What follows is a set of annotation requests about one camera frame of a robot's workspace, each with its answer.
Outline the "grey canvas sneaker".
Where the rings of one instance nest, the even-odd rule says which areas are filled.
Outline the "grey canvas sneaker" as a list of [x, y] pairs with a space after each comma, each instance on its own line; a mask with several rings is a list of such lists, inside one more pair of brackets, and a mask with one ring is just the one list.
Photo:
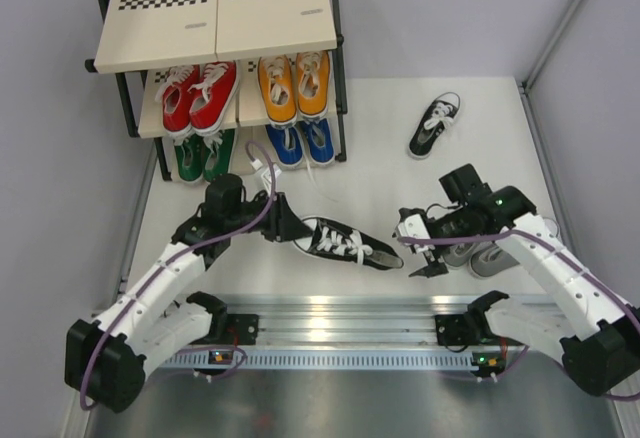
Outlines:
[[490, 244], [471, 257], [468, 269], [477, 279], [489, 279], [518, 265], [510, 254], [496, 244]]
[[443, 254], [442, 258], [449, 268], [458, 269], [466, 266], [471, 257], [483, 247], [483, 243], [453, 245]]

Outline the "black canvas sneaker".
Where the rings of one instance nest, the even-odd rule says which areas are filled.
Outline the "black canvas sneaker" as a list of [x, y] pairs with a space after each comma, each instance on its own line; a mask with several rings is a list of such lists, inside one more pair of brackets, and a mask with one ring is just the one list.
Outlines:
[[293, 245], [306, 255], [379, 271], [404, 266], [393, 247], [357, 228], [320, 216], [305, 217], [302, 223], [311, 230], [311, 235], [293, 241]]
[[446, 92], [436, 97], [423, 113], [408, 145], [414, 159], [426, 159], [437, 140], [455, 123], [461, 108], [461, 97]]

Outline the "green canvas sneaker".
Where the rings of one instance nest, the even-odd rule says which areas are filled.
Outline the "green canvas sneaker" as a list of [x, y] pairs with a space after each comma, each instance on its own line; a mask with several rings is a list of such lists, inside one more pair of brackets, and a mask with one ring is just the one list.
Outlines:
[[229, 171], [235, 142], [234, 129], [219, 131], [203, 138], [203, 177], [206, 182], [212, 182], [215, 177]]
[[184, 183], [196, 184], [202, 179], [202, 146], [202, 139], [196, 134], [174, 141], [177, 173]]

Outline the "orange canvas sneaker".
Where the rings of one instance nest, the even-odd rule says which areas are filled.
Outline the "orange canvas sneaker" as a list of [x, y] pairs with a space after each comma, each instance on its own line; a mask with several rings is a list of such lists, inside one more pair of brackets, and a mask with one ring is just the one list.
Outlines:
[[276, 128], [293, 126], [297, 108], [291, 65], [285, 55], [261, 57], [257, 79], [269, 123]]
[[331, 59], [326, 50], [296, 56], [297, 107], [305, 120], [322, 119], [328, 109]]

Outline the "red canvas sneaker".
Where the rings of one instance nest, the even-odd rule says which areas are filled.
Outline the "red canvas sneaker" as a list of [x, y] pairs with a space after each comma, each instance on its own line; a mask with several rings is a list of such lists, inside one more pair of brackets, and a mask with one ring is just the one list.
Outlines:
[[194, 99], [189, 118], [197, 135], [206, 137], [219, 130], [239, 86], [239, 67], [236, 61], [207, 63], [200, 81], [190, 87]]
[[194, 99], [191, 87], [199, 79], [198, 65], [171, 67], [156, 92], [155, 101], [162, 108], [164, 130], [174, 140], [184, 140], [191, 133], [189, 113]]

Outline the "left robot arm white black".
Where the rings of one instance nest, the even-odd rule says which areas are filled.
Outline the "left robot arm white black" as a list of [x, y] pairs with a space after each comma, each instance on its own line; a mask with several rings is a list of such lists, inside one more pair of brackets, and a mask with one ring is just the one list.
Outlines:
[[239, 176], [215, 177], [203, 202], [177, 227], [144, 276], [93, 320], [79, 319], [69, 328], [64, 381], [78, 391], [82, 410], [97, 405], [126, 410], [167, 359], [199, 339], [215, 344], [226, 336], [226, 307], [214, 297], [196, 295], [176, 311], [168, 309], [233, 237], [258, 232], [283, 243], [310, 235], [277, 191], [278, 175], [275, 167], [260, 172], [263, 189], [252, 200], [246, 199]]

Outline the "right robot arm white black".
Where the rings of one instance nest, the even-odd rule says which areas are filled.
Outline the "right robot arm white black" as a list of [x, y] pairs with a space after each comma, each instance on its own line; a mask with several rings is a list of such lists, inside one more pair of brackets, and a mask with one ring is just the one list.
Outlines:
[[468, 304], [463, 332], [474, 341], [516, 341], [554, 360], [585, 393], [611, 389], [639, 370], [639, 310], [597, 279], [552, 232], [514, 186], [492, 190], [471, 164], [439, 180], [452, 209], [439, 218], [402, 208], [394, 235], [422, 254], [424, 277], [446, 271], [444, 254], [461, 244], [491, 243], [514, 259], [561, 311], [535, 312], [501, 291]]

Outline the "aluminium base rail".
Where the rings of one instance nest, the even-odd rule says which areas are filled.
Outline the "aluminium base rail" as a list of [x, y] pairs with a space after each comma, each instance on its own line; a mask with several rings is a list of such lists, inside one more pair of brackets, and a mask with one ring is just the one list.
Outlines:
[[144, 306], [123, 296], [93, 318], [99, 330], [123, 335], [136, 352], [162, 341], [262, 348], [434, 348], [447, 328], [439, 315], [463, 313], [472, 295], [227, 295], [211, 310], [178, 299]]

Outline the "beige shoe shelf black frame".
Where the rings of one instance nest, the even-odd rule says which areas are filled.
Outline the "beige shoe shelf black frame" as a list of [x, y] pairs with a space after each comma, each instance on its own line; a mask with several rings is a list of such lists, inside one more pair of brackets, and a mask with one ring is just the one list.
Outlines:
[[167, 133], [152, 99], [176, 65], [237, 59], [256, 73], [263, 56], [326, 50], [333, 64], [327, 116], [344, 129], [348, 112], [340, 0], [98, 0], [103, 30], [90, 73], [114, 75], [132, 138], [164, 149]]

